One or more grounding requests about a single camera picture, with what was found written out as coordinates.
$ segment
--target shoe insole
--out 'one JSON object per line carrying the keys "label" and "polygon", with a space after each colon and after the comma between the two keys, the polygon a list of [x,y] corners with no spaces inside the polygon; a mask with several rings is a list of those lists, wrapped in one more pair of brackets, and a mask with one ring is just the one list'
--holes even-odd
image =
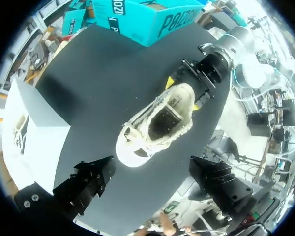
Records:
{"label": "shoe insole", "polygon": [[169,134],[181,122],[173,109],[165,106],[151,121],[148,134],[152,140],[157,140]]}

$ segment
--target shoe image on box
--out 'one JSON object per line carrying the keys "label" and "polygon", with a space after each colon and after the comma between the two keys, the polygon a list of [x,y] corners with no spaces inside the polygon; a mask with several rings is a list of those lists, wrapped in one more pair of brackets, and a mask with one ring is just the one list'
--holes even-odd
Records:
{"label": "shoe image on box", "polygon": [[21,155],[24,154],[26,133],[30,117],[21,116],[14,127],[14,145],[18,148]]}
{"label": "shoe image on box", "polygon": [[116,143],[118,159],[128,167],[139,167],[167,149],[192,128],[194,102],[194,91],[186,83],[162,92],[124,124]]}

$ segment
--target shoe lace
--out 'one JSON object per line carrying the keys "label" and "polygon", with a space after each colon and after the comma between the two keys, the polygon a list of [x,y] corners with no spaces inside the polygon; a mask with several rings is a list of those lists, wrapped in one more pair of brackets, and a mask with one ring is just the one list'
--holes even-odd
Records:
{"label": "shoe lace", "polygon": [[140,147],[143,151],[147,153],[149,157],[152,156],[151,151],[151,144],[147,142],[147,140],[144,138],[142,132],[137,130],[132,124],[125,123],[124,126],[126,128],[130,129],[129,135],[126,136],[127,140],[134,142],[136,147]]}
{"label": "shoe lace", "polygon": [[126,138],[135,143],[136,147],[140,147],[149,157],[152,157],[156,152],[168,148],[170,145],[167,142],[152,143],[147,140],[142,132],[136,129],[132,124],[126,123],[125,127],[130,129],[130,135],[127,135]]}

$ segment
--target shelf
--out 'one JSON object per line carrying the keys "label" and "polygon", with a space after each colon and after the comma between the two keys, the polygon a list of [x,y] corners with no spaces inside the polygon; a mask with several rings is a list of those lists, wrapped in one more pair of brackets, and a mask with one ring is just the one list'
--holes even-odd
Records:
{"label": "shelf", "polygon": [[60,8],[62,8],[64,5],[66,5],[67,3],[71,2],[72,0],[66,0],[64,2],[62,2],[61,4],[59,4],[55,9],[53,9],[51,12],[49,12],[46,16],[43,17],[43,20],[46,20],[48,17],[50,17],[54,12],[56,12],[57,10],[59,10]]}
{"label": "shelf", "polygon": [[6,75],[5,75],[5,79],[4,79],[4,81],[0,81],[0,83],[2,83],[2,87],[1,87],[1,88],[4,87],[5,81],[6,81],[6,79],[8,78],[8,75],[9,75],[11,69],[12,69],[12,66],[13,66],[13,64],[15,63],[16,59],[18,58],[20,52],[24,49],[24,46],[28,43],[28,41],[34,36],[34,34],[35,34],[37,31],[38,31],[38,27],[36,27],[36,28],[33,30],[33,32],[29,35],[28,39],[24,42],[24,44],[21,46],[21,48],[19,49],[19,51],[15,54],[15,56],[14,56],[14,58],[13,58],[13,60],[12,60],[11,66],[10,66],[6,71],[2,71],[2,73],[6,73]]}

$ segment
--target human hand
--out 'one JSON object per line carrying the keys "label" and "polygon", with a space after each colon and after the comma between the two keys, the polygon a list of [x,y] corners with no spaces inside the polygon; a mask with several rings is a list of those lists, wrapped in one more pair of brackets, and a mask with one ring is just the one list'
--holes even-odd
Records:
{"label": "human hand", "polygon": [[191,232],[191,227],[190,226],[184,226],[182,227],[183,230],[185,230],[185,233]]}

